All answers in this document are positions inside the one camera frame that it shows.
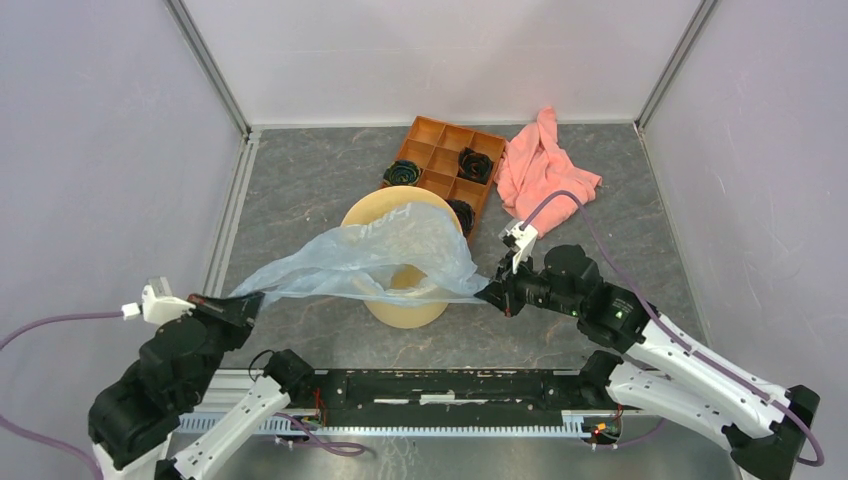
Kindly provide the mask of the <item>light blue plastic trash bag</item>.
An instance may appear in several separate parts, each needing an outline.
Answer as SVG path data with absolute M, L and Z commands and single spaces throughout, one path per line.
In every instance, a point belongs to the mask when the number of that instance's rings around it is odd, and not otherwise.
M 488 281 L 447 210 L 411 202 L 365 225 L 339 226 L 249 275 L 232 296 L 335 296 L 416 307 L 474 303 Z

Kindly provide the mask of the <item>tan cylindrical trash bin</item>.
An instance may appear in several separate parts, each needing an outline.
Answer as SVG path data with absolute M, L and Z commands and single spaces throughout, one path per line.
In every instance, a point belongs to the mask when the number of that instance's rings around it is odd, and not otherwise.
M 454 229 L 462 233 L 461 225 L 448 203 L 437 194 L 419 187 L 384 187 L 357 201 L 341 221 L 342 226 L 368 224 L 407 203 L 418 202 L 437 207 L 451 218 Z M 381 322 L 400 329 L 422 327 L 438 318 L 447 303 L 429 303 L 416 307 L 397 306 L 376 301 L 365 301 L 368 310 Z

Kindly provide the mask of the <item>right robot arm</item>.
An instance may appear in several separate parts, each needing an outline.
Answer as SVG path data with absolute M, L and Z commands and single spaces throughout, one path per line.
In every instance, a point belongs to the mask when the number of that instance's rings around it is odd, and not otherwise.
M 532 305 L 575 318 L 600 347 L 577 382 L 591 408 L 613 401 L 674 422 L 757 479 L 788 479 L 798 465 L 824 464 L 812 433 L 816 392 L 771 383 L 716 354 L 633 291 L 604 280 L 578 245 L 551 249 L 539 271 L 510 252 L 475 296 L 506 316 Z

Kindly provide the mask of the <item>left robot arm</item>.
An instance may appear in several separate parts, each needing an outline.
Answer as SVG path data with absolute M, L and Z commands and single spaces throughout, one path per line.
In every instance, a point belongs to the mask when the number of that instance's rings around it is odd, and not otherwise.
M 264 295 L 192 294 L 141 312 L 159 326 L 121 378 L 97 395 L 88 433 L 105 479 L 207 479 L 273 414 L 306 405 L 315 370 L 292 350 L 275 351 L 242 399 L 194 444 L 170 457 L 182 415 L 202 403 L 225 354 L 252 333 Z

